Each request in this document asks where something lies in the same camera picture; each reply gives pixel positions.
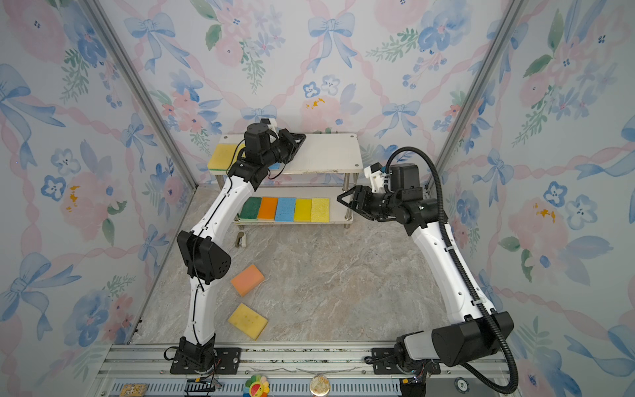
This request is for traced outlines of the green scrub sponge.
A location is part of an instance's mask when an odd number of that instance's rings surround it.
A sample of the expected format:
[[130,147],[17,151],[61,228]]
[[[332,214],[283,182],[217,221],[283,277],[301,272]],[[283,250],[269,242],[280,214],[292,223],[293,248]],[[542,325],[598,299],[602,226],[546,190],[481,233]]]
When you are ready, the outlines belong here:
[[251,197],[244,203],[239,218],[241,221],[252,222],[258,219],[258,214],[261,208],[262,198]]

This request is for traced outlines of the peach pink sponge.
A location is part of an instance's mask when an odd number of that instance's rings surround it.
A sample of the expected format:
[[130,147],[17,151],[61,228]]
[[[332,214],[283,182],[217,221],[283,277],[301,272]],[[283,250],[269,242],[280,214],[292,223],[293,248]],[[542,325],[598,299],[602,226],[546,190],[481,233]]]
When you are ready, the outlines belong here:
[[239,296],[245,297],[263,283],[265,279],[262,272],[255,265],[251,265],[232,278],[231,284]]

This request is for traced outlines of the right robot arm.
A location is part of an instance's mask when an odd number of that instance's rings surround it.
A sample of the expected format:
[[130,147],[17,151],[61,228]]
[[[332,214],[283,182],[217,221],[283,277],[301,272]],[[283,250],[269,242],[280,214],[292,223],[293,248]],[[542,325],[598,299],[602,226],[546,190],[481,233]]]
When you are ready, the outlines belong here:
[[514,322],[494,307],[469,273],[458,251],[446,214],[436,199],[426,199],[415,180],[414,164],[393,165],[385,174],[375,163],[364,170],[369,185],[356,185],[338,195],[338,203],[365,219],[401,224],[423,253],[440,289],[449,324],[431,331],[405,334],[395,344],[401,370],[414,372],[427,362],[448,367],[501,352]]

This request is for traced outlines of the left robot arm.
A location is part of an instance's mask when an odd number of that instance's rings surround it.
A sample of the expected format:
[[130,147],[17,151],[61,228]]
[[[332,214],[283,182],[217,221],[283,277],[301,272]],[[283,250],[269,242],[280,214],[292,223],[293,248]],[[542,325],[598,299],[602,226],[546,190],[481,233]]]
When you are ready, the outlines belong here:
[[191,230],[178,234],[176,242],[190,277],[190,308],[171,372],[182,367],[208,374],[216,367],[216,300],[220,280],[232,263],[223,249],[223,240],[243,205],[270,175],[270,168],[294,160],[306,138],[303,133],[285,128],[277,131],[269,119],[249,125],[244,133],[244,147],[230,160],[220,195]]

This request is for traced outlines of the white two-tier shelf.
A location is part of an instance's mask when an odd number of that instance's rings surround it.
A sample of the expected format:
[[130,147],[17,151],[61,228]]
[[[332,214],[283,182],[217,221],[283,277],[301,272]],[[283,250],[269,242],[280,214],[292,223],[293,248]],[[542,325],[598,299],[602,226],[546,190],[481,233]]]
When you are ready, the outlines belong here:
[[331,224],[346,228],[353,222],[352,210],[337,202],[337,196],[357,183],[363,171],[360,145],[354,133],[308,134],[289,165],[272,171],[256,190],[256,197],[327,198]]

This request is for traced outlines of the yellow orange sponge bottom left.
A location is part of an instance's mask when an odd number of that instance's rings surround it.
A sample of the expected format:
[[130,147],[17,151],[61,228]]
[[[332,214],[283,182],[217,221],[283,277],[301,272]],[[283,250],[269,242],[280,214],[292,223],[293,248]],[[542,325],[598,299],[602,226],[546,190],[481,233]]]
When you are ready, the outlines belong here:
[[239,304],[229,317],[228,322],[246,334],[251,340],[256,341],[268,324],[268,319],[258,314],[258,312],[249,306]]

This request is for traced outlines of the round gold badge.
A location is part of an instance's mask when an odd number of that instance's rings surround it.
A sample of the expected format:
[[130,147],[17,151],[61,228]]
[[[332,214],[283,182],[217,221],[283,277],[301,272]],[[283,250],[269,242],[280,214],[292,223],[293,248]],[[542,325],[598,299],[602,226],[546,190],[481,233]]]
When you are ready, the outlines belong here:
[[309,382],[312,397],[326,397],[331,391],[331,383],[325,375],[315,375]]

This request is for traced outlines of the colourful round toy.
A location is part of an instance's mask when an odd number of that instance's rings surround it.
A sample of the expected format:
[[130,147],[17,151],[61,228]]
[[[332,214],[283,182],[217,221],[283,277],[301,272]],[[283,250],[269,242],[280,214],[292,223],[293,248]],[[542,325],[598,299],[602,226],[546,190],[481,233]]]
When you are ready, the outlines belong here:
[[253,375],[244,384],[243,397],[268,397],[271,393],[270,383],[264,375]]

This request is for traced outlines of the round white dial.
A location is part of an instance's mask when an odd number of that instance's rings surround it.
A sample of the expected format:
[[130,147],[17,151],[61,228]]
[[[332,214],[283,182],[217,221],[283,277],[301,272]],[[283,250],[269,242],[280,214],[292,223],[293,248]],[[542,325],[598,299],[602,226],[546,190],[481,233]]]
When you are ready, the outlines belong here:
[[454,385],[460,394],[467,394],[470,391],[469,383],[462,377],[457,377],[454,380]]

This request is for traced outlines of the small yellow patterned card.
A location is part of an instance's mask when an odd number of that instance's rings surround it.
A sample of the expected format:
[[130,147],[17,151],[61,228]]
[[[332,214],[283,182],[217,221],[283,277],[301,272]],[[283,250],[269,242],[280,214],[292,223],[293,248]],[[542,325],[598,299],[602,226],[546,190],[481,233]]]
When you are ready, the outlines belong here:
[[144,397],[148,391],[148,384],[124,384],[119,391],[119,397]]

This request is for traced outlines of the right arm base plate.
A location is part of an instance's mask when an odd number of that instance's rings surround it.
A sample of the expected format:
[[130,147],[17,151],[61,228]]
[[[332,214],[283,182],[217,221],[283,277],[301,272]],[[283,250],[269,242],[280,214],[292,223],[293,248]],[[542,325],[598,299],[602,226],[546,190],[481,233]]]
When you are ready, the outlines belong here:
[[394,347],[374,347],[364,358],[375,375],[429,376],[440,375],[441,366],[433,359],[413,360],[407,353]]

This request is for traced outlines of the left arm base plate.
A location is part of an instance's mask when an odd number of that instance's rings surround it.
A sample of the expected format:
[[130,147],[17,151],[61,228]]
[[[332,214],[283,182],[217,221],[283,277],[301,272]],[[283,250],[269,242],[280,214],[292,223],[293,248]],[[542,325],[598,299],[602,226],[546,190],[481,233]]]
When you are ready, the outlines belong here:
[[201,358],[188,358],[177,352],[170,367],[171,375],[236,375],[241,362],[239,347],[220,347],[203,353]]

